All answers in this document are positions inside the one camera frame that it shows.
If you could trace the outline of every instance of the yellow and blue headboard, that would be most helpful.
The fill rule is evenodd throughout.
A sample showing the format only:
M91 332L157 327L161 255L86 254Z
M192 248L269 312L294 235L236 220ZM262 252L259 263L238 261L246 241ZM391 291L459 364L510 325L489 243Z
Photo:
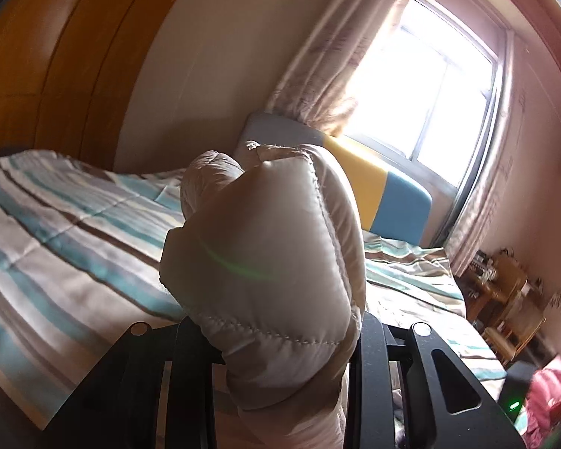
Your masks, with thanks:
M347 175L362 228L383 238L420 243L432 206L430 194L360 143L347 137L336 139L303 123L264 112L249 116L239 144L247 140L269 145L323 146Z

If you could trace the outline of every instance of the black metal frame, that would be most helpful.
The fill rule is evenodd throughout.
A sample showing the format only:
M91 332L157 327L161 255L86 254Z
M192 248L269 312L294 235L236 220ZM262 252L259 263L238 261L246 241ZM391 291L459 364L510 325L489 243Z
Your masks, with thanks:
M525 447L507 415L427 324L404 330L365 313L350 361L344 449L394 448L390 360L399 363L408 448ZM165 447L215 449L211 365L224 361L189 318L159 329L130 327L67 399L38 447L153 449L166 361L172 371Z

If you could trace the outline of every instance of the window glass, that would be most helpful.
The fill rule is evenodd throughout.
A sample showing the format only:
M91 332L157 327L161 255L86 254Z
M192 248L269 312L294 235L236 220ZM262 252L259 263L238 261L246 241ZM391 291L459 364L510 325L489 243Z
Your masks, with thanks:
M483 129L495 63L471 37L411 0L401 27L373 42L349 83L348 131L364 134L459 187Z
M457 187L476 148L485 109L484 95L449 67L417 159Z
M409 158L436 99L447 64L408 32L387 48L370 49L358 68L350 93L358 107L351 125Z

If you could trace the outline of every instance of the bedsheet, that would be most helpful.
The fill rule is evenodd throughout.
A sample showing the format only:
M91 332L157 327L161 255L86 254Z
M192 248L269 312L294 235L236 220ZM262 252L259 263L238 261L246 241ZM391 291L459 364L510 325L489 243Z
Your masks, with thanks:
M0 421L43 429L130 324L183 319L159 281L166 233L184 221L182 174L118 175L49 151L0 159Z
M0 159L0 447L29 447L130 324L183 319L159 282L166 233L184 222L182 176L114 174L49 151ZM444 252L380 237L365 250L367 309L431 324L497 397L505 373L465 320ZM219 447L261 447L224 377L215 383Z

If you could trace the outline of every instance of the pink fabric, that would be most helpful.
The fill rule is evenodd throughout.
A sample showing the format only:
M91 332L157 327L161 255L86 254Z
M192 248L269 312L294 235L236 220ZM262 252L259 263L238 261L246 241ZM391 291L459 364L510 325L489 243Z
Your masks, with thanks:
M524 441L528 449L537 449L551 433L550 409L561 402L561 358L557 356L534 374L528 396L528 430Z

